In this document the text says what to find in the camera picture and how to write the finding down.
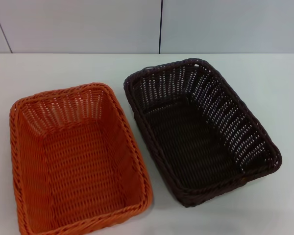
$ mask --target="orange basket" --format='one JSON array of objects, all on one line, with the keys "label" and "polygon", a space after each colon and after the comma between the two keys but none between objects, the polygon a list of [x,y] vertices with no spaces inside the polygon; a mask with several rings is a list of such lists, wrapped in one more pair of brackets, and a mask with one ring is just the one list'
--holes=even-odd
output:
[{"label": "orange basket", "polygon": [[22,235],[76,235],[122,223],[152,200],[146,167],[112,90],[39,93],[10,111]]}]

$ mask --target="white tabletop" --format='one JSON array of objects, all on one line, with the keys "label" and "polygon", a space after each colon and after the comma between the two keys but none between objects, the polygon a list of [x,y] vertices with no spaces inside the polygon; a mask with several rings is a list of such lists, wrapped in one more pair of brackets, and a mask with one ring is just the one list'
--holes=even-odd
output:
[{"label": "white tabletop", "polygon": [[[134,121],[123,91],[128,75],[147,66],[197,57],[228,81],[281,151],[274,174],[195,208],[170,195]],[[294,54],[92,55],[0,54],[0,235],[18,235],[12,186],[9,110],[42,91],[103,82],[115,92],[150,175],[154,201],[141,215],[97,235],[294,235]]]}]

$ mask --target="basket rim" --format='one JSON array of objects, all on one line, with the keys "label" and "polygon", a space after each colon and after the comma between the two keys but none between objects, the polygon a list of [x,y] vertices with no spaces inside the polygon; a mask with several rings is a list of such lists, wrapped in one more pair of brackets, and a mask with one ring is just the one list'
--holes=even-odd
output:
[{"label": "basket rim", "polygon": [[112,216],[115,216],[116,218],[111,220],[111,222],[113,222],[114,220],[122,219],[122,218],[129,219],[130,217],[145,211],[152,202],[151,183],[150,183],[149,175],[148,175],[142,154],[138,148],[138,145],[136,143],[136,140],[134,138],[130,125],[127,121],[127,118],[124,114],[124,111],[122,110],[114,92],[108,85],[104,83],[90,83],[90,84],[84,84],[84,85],[80,85],[76,87],[70,87],[67,89],[46,91],[46,92],[37,93],[37,94],[17,100],[10,109],[10,142],[12,143],[12,139],[14,139],[15,140],[14,144],[16,146],[19,145],[19,141],[18,141],[19,130],[18,130],[17,121],[18,121],[18,114],[20,111],[20,107],[22,105],[32,101],[39,102],[41,100],[46,99],[46,97],[47,99],[50,99],[50,98],[52,99],[54,97],[61,97],[68,94],[77,94],[79,92],[83,92],[89,89],[102,90],[109,95],[108,99],[113,104],[113,108],[115,109],[116,115],[119,117],[119,121],[123,124],[121,125],[121,128],[122,128],[122,131],[124,131],[124,134],[126,136],[128,146],[133,150],[132,154],[134,159],[133,162],[135,165],[135,171],[138,172],[140,177],[141,187],[139,188],[139,190],[142,191],[142,195],[143,195],[141,198],[141,201],[138,204],[126,206],[122,209],[119,209],[113,212],[96,215],[92,218],[80,220],[75,223],[61,226],[50,231],[36,233],[30,227],[29,218],[27,214],[27,207],[25,203],[25,196],[22,193],[23,191],[22,190],[23,180],[22,180],[22,171],[21,171],[22,164],[20,163],[20,159],[18,157],[20,155],[19,154],[20,148],[16,147],[16,152],[14,154],[13,147],[11,144],[14,195],[15,195],[15,200],[17,204],[17,214],[18,214],[20,232],[21,232],[21,226],[22,226],[22,232],[24,232],[21,234],[28,234],[28,235],[58,234],[58,232],[67,231],[70,229],[74,229],[76,227],[87,228],[99,223],[103,223],[109,220],[109,218],[111,218]]},{"label": "basket rim", "polygon": [[[157,142],[155,135],[146,120],[142,109],[138,105],[138,101],[136,100],[134,93],[133,93],[133,86],[142,78],[147,77],[151,74],[157,74],[164,71],[171,71],[175,68],[191,65],[191,64],[197,64],[199,66],[205,67],[207,70],[209,70],[210,75],[214,75],[218,81],[221,83],[221,86],[225,89],[225,91],[230,95],[230,97],[233,99],[234,102],[237,103],[239,109],[247,116],[249,119],[251,125],[256,128],[256,130],[259,132],[259,135],[263,138],[263,140],[268,143],[268,146],[270,148],[270,151],[273,153],[273,157],[275,157],[276,164],[274,165],[265,165],[262,167],[259,167],[255,170],[250,170],[242,175],[234,176],[230,179],[226,179],[223,181],[220,181],[215,184],[211,184],[209,186],[203,187],[203,188],[187,188],[184,187],[179,178],[175,175],[173,169],[171,168],[170,164],[167,162],[165,154],[160,146],[160,144]],[[213,67],[211,66],[207,61],[198,59],[198,58],[189,58],[182,61],[176,61],[171,62],[167,64],[162,64],[158,66],[150,66],[146,67],[140,71],[137,71],[133,74],[131,74],[125,81],[124,81],[124,90],[126,97],[128,99],[128,102],[130,106],[133,109],[134,115],[139,118],[141,124],[144,125],[142,132],[145,132],[149,138],[147,142],[151,142],[154,147],[153,150],[158,152],[159,157],[161,158],[161,161],[158,158],[154,158],[156,162],[158,163],[159,167],[162,169],[162,172],[164,172],[164,176],[167,181],[171,182],[170,185],[174,185],[175,188],[172,188],[175,191],[178,191],[180,194],[183,194],[184,196],[197,196],[202,193],[209,193],[212,190],[215,190],[216,188],[226,188],[227,185],[232,184],[233,182],[241,183],[244,181],[244,183],[247,183],[248,181],[257,179],[259,177],[274,173],[277,171],[281,164],[282,164],[282,157],[279,149],[274,145],[271,138],[269,137],[266,130],[263,128],[259,120],[253,115],[253,113],[248,109],[246,104],[239,98],[239,96],[236,94],[236,92],[230,87],[230,85],[227,83],[227,81],[223,78],[223,76]]]}]

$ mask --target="basket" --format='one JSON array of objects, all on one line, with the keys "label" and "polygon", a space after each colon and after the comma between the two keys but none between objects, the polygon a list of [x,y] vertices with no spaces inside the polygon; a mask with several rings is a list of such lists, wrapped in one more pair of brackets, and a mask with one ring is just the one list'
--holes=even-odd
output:
[{"label": "basket", "polygon": [[10,135],[22,235],[90,233],[151,204],[140,150],[104,84],[20,99],[10,111]]},{"label": "basket", "polygon": [[124,90],[152,158],[186,207],[281,166],[267,132],[206,61],[145,68],[125,80]]}]

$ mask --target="dark brown wicker basket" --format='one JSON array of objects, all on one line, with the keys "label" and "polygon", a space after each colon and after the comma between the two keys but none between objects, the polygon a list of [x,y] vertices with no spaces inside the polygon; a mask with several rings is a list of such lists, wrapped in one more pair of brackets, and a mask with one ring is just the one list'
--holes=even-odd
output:
[{"label": "dark brown wicker basket", "polygon": [[151,156],[186,207],[282,164],[262,125],[206,61],[145,68],[125,80],[124,90]]}]

